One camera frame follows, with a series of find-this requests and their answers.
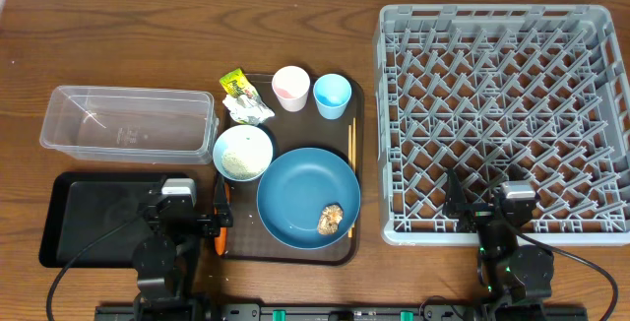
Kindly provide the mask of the pink cup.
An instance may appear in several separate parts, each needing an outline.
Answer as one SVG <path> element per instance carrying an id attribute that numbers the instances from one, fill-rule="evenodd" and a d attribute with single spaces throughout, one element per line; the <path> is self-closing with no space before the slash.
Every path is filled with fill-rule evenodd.
<path id="1" fill-rule="evenodd" d="M 272 90 L 282 108 L 289 112 L 297 112 L 305 106 L 310 86 L 309 75 L 297 66 L 282 67 L 272 78 Z"/>

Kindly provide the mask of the light blue cup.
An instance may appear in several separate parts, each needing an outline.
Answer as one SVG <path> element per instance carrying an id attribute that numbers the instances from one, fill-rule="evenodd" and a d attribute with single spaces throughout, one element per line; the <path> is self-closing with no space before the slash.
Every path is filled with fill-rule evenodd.
<path id="1" fill-rule="evenodd" d="M 349 80 L 338 74 L 327 74 L 314 84 L 313 95 L 319 113 L 326 119 L 339 119 L 351 99 Z"/>

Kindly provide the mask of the white rice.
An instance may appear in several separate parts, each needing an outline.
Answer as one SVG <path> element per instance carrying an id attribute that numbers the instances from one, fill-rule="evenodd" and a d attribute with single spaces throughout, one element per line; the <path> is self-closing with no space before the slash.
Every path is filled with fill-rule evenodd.
<path id="1" fill-rule="evenodd" d="M 267 166 L 266 160 L 255 153 L 236 149 L 225 150 L 221 156 L 223 170 L 234 180 L 249 180 Z"/>

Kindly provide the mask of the yellow-green snack wrapper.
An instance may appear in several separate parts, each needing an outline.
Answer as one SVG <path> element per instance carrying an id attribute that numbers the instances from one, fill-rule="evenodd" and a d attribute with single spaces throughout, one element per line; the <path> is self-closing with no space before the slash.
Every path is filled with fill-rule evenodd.
<path id="1" fill-rule="evenodd" d="M 254 98 L 258 95 L 256 88 L 249 82 L 240 68 L 222 76 L 220 84 L 226 93 L 232 97 L 247 96 Z"/>

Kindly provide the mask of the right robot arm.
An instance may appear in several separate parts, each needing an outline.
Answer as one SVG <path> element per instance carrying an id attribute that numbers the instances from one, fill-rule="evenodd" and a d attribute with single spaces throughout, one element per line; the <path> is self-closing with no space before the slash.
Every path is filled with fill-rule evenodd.
<path id="1" fill-rule="evenodd" d="M 531 184 L 521 180 L 502 182 L 488 202 L 472 203 L 455 170 L 447 170 L 442 213 L 457 222 L 457 232 L 477 235 L 477 275 L 489 290 L 477 318 L 542 316 L 541 301 L 551 296 L 554 257 L 534 244 L 518 242 L 520 227 L 532 219 L 538 199 Z"/>

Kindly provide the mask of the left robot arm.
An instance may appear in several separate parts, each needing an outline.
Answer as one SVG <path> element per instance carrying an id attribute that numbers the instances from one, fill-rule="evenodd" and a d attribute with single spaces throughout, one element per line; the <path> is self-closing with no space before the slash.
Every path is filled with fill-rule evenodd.
<path id="1" fill-rule="evenodd" d="M 195 210 L 196 184 L 191 178 L 164 176 L 149 190 L 139 214 L 152 234 L 132 255 L 139 295 L 134 300 L 136 320 L 210 320 L 208 298 L 191 291 L 200 243 L 211 238 L 218 255 L 226 251 L 227 230 L 233 226 L 229 186 L 216 180 L 213 210 Z"/>

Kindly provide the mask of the foil wrapper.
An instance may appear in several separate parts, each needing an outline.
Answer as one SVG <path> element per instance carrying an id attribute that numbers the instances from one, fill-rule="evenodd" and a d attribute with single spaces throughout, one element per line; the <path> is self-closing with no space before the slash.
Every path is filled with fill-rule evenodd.
<path id="1" fill-rule="evenodd" d="M 230 118 L 240 124 L 256 126 L 275 116 L 258 96 L 250 98 L 247 95 L 238 97 L 227 95 L 222 103 L 227 108 Z"/>

